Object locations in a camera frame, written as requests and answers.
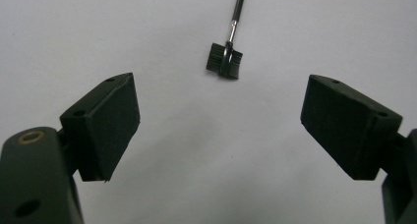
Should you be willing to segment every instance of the white surface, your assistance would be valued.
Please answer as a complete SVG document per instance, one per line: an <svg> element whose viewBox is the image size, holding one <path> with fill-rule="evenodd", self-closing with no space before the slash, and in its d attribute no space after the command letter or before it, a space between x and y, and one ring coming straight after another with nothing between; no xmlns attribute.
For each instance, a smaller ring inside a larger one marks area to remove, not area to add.
<svg viewBox="0 0 417 224"><path fill-rule="evenodd" d="M235 0L0 0L0 139L133 72L142 123L86 223L384 223L381 172L354 182L300 124L310 74L417 127L417 0L245 0L237 82L207 73Z"/></svg>

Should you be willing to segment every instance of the screw hole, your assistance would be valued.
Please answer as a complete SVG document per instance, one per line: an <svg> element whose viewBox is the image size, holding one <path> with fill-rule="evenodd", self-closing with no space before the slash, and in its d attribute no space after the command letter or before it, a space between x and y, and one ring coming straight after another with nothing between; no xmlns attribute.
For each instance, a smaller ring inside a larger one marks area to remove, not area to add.
<svg viewBox="0 0 417 224"><path fill-rule="evenodd" d="M45 136L43 131L31 131L18 138L19 144L27 144L41 140Z"/></svg>
<svg viewBox="0 0 417 224"><path fill-rule="evenodd" d="M386 116L388 116L388 113L378 112L378 115L381 116L381 117L386 117Z"/></svg>
<svg viewBox="0 0 417 224"><path fill-rule="evenodd" d="M15 212L16 217L26 217L37 211L40 207L40 201L37 199L29 200L20 205Z"/></svg>
<svg viewBox="0 0 417 224"><path fill-rule="evenodd" d="M83 116L85 114L86 114L86 111L79 110L79 111L75 112L73 115L76 116L76 117L80 117L80 116Z"/></svg>

